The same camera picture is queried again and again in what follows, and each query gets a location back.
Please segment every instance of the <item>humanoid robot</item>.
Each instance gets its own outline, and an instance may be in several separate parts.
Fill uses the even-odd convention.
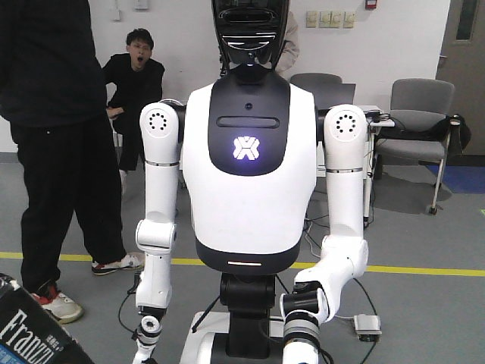
[[[227,76],[194,91],[186,110],[158,102],[140,115],[146,204],[136,242],[145,251],[145,270],[136,292],[143,317],[133,363],[154,362],[171,299],[181,141],[197,253],[222,272],[221,303],[229,311],[228,332],[206,335],[198,364],[317,364],[320,325],[339,309],[345,283],[365,271],[365,116],[360,108],[340,105],[323,123],[312,94],[274,72],[288,6],[284,0],[212,0]],[[330,235],[321,260],[299,272],[292,293],[280,298],[284,325],[276,341],[269,316],[275,274],[298,257],[323,135]]]

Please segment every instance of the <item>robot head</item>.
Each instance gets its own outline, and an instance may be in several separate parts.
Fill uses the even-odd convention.
[[[271,64],[283,48],[289,0],[212,0],[214,25],[225,67]]]

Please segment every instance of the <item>person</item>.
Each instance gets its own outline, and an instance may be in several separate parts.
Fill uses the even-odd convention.
[[[122,194],[128,171],[135,171],[138,157],[145,161],[139,115],[145,105],[161,99],[164,66],[151,59],[153,39],[146,29],[127,35],[127,53],[113,55],[103,67],[105,82],[114,83],[116,92],[108,103],[107,113],[114,129],[123,135],[119,161]]]
[[[121,237],[103,80],[88,0],[0,2],[0,115],[10,121],[29,199],[20,221],[20,274],[60,323],[83,314],[56,283],[74,212],[95,275],[142,265]]]
[[[293,13],[288,11],[283,51],[275,71],[281,75],[284,71],[290,69],[295,64],[299,54],[298,23],[296,23]]]

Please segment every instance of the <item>blue floor mat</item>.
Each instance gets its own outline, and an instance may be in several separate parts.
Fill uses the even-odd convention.
[[[437,165],[426,167],[438,175]],[[485,167],[447,165],[443,183],[453,193],[485,193]]]

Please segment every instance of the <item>black pants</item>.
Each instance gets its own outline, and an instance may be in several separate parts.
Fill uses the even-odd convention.
[[[20,222],[25,288],[36,292],[59,279],[58,259],[73,212],[94,260],[123,258],[120,175],[107,116],[63,127],[11,124],[11,135],[29,197]]]
[[[135,171],[138,164],[138,157],[142,162],[145,161],[143,151],[142,131],[139,128],[138,118],[127,115],[130,120],[123,134],[123,146],[121,147],[121,156],[119,169],[123,171]]]

